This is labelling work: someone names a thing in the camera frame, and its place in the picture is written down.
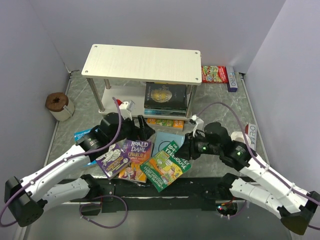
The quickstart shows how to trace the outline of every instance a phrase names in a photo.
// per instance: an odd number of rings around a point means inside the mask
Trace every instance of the black book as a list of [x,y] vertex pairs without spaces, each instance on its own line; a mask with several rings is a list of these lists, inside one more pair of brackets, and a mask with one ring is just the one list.
[[180,84],[147,83],[145,87],[145,108],[187,109],[187,86]]

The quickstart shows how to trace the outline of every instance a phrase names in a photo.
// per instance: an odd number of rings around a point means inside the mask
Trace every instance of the white wall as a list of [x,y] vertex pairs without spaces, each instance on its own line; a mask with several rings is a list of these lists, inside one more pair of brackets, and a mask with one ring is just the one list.
[[285,0],[30,0],[69,70],[92,44],[200,50],[246,73]]
[[[271,164],[318,193],[319,12],[319,1],[287,0],[245,78]],[[320,208],[311,223],[320,227]],[[320,232],[309,228],[304,239],[320,239]]]
[[[41,168],[55,120],[45,109],[52,92],[65,91],[68,72],[27,0],[2,0],[0,7],[0,208],[5,182]],[[3,223],[13,220],[6,212]],[[17,225],[0,228],[12,239]]]

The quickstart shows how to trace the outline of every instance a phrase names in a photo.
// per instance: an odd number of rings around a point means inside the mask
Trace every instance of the gray marble floor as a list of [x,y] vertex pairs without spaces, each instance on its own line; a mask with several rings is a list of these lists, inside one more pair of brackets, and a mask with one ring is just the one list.
[[[48,163],[51,163],[53,160],[65,153],[75,143],[75,132],[92,128],[95,125],[98,125],[102,119],[102,116],[98,113],[98,106],[94,99],[91,88],[89,87],[87,80],[82,77],[81,72],[72,72],[70,80],[71,83],[67,95],[75,105],[75,112],[73,117],[67,121],[59,122],[52,149],[49,154]],[[100,97],[102,97],[105,89],[104,81],[95,79],[95,84]],[[110,84],[119,86],[137,86],[140,83],[118,80],[110,81]],[[254,123],[254,118],[246,96],[245,88],[241,81],[238,81],[237,92],[228,92],[225,84],[203,83],[202,85],[198,86],[192,113],[199,113],[208,104],[218,101],[231,106],[244,126],[248,123]],[[204,120],[205,124],[215,121],[220,122],[222,126],[228,130],[229,134],[240,130],[233,114],[223,105],[216,104],[211,106],[201,115],[201,118]],[[184,135],[185,133],[190,132],[192,129],[193,125],[187,123],[183,132],[171,131],[171,133]],[[151,140],[154,141],[155,138],[156,136],[154,135],[151,137]],[[264,158],[264,153],[262,151],[262,145],[259,138],[257,140],[257,152]],[[192,164],[192,168],[181,177],[222,177],[226,173],[239,175],[237,171],[224,165],[217,156],[202,155],[197,160],[191,160],[190,162]],[[84,166],[71,172],[67,176],[67,179],[77,179],[83,174],[91,174],[95,178],[106,177],[99,166],[94,164],[92,166]]]

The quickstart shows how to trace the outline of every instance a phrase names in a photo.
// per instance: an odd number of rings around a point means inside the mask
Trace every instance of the stack of books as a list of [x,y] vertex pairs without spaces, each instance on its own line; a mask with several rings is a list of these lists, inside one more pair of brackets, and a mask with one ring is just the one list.
[[187,113],[187,86],[148,82],[145,87],[144,114],[185,116]]

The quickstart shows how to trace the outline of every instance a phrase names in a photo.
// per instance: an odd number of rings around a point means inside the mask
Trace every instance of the brown lid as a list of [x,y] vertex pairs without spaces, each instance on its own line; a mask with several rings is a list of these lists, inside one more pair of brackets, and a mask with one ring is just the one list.
[[63,92],[51,93],[45,101],[45,107],[52,112],[61,112],[68,104],[69,99]]

